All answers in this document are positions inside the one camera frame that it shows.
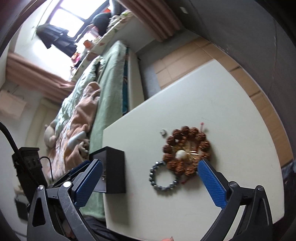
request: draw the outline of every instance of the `white bead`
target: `white bead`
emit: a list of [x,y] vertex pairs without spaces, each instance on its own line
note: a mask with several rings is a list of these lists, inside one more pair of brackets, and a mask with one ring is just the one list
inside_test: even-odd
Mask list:
[[184,160],[186,158],[187,158],[187,152],[186,151],[184,151],[184,150],[178,150],[176,152],[176,159],[182,159],[182,160]]

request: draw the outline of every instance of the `pink curtain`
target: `pink curtain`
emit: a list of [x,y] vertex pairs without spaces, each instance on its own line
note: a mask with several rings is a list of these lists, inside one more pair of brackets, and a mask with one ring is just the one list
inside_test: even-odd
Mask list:
[[180,30],[181,23],[163,0],[117,0],[129,9],[159,42]]
[[75,86],[74,82],[51,74],[14,53],[8,53],[7,56],[6,79],[22,87],[39,91],[57,103],[62,103]]

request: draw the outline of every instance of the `white table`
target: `white table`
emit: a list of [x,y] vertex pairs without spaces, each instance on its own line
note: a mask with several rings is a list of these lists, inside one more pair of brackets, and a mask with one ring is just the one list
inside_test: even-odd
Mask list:
[[[149,182],[149,169],[162,158],[165,139],[184,125],[204,122],[212,164],[242,187],[263,185],[273,222],[284,215],[279,159],[259,112],[237,81],[216,61],[201,66],[105,129],[103,146],[125,152],[126,194],[104,196],[107,227],[142,240],[200,240],[220,212],[198,177],[161,195]],[[164,172],[168,184],[169,172]],[[235,220],[226,240],[238,225]]]

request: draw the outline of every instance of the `hematite bracelet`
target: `hematite bracelet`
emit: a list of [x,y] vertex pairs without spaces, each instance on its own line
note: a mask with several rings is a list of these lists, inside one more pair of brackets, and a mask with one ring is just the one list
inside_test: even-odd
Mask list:
[[155,171],[160,166],[165,166],[165,163],[163,161],[157,161],[152,166],[152,168],[150,169],[150,174],[149,174],[150,178],[149,178],[149,181],[151,183],[151,186],[153,186],[153,188],[155,190],[158,190],[158,191],[168,191],[168,190],[173,189],[179,183],[179,178],[178,177],[169,186],[167,186],[167,187],[159,186],[159,185],[156,184],[156,182],[155,182]]

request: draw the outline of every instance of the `black cable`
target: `black cable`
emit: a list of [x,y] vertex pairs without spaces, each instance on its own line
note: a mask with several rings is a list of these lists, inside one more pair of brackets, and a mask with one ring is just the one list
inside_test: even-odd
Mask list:
[[39,160],[41,160],[41,159],[43,159],[43,158],[48,159],[48,161],[49,161],[49,165],[50,165],[50,173],[52,174],[52,163],[50,162],[50,159],[49,159],[47,156],[42,156],[42,157],[40,157]]
[[36,187],[38,187],[39,186],[38,182],[36,181],[36,179],[34,178],[32,173],[30,172],[30,170],[25,165],[25,161],[24,161],[22,155],[20,154],[20,151],[18,150],[17,145],[15,144],[15,141],[13,140],[9,130],[6,128],[6,126],[1,121],[0,121],[0,130],[5,135],[6,139],[8,140],[8,142],[9,142],[9,144],[11,146],[11,148],[15,152],[15,154],[17,156],[17,159],[18,159],[18,162],[22,166],[24,172],[26,172],[29,175],[30,179],[34,182]]

